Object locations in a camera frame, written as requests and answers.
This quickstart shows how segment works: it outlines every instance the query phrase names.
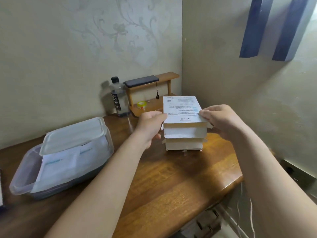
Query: person's left hand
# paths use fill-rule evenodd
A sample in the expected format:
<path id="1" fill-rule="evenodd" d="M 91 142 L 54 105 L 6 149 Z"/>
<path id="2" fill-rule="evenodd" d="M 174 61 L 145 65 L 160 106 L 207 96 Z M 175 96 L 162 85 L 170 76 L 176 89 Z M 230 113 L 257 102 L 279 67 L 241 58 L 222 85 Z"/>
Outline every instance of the person's left hand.
<path id="1" fill-rule="evenodd" d="M 150 111 L 141 114 L 134 132 L 144 139 L 146 148 L 151 146 L 152 139 L 161 138 L 161 135 L 158 132 L 166 118 L 167 114 L 158 111 Z"/>

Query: hand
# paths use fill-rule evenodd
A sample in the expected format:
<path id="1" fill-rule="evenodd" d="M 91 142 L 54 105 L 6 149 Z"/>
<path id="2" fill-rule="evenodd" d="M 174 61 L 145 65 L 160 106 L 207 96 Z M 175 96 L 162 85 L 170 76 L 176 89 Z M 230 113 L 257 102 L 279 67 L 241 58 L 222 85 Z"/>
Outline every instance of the hand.
<path id="1" fill-rule="evenodd" d="M 212 132 L 225 140 L 230 140 L 230 134 L 236 129 L 246 126 L 233 109 L 225 104 L 204 108 L 199 113 L 214 126 Z"/>
<path id="2" fill-rule="evenodd" d="M 158 132 L 165 119 L 167 119 L 167 114 L 162 114 L 162 112 L 158 111 L 150 111 L 141 114 L 134 132 L 144 139 L 146 148 L 151 146 L 152 139 L 161 138 L 161 135 Z"/>

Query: power outlet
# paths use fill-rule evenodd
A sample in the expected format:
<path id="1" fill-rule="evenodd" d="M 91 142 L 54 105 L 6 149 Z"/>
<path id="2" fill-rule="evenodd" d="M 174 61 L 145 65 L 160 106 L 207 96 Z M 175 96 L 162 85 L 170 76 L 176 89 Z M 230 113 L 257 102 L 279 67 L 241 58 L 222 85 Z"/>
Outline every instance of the power outlet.
<path id="1" fill-rule="evenodd" d="M 284 170 L 291 176 L 291 178 L 302 188 L 305 192 L 307 192 L 311 186 L 314 184 L 316 178 L 291 164 L 286 160 L 282 160 L 280 162 L 281 166 Z"/>

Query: forearm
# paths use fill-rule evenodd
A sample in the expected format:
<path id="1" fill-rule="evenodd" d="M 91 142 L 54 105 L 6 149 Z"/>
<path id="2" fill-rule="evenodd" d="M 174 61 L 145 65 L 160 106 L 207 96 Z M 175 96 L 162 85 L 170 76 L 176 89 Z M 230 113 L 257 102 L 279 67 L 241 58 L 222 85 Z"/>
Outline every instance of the forearm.
<path id="1" fill-rule="evenodd" d="M 248 194 L 270 237 L 315 237 L 317 207 L 247 126 L 232 132 L 232 144 Z"/>
<path id="2" fill-rule="evenodd" d="M 144 141 L 132 134 L 46 237 L 112 237 L 144 149 Z"/>

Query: stack of boxes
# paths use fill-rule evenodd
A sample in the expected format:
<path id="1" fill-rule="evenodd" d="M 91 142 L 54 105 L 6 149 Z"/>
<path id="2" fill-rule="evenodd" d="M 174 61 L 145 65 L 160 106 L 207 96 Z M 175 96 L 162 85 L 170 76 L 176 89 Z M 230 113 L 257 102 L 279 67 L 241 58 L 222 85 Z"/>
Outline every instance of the stack of boxes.
<path id="1" fill-rule="evenodd" d="M 195 96 L 163 97 L 162 125 L 166 150 L 202 150 L 209 122 L 199 115 L 200 105 Z"/>

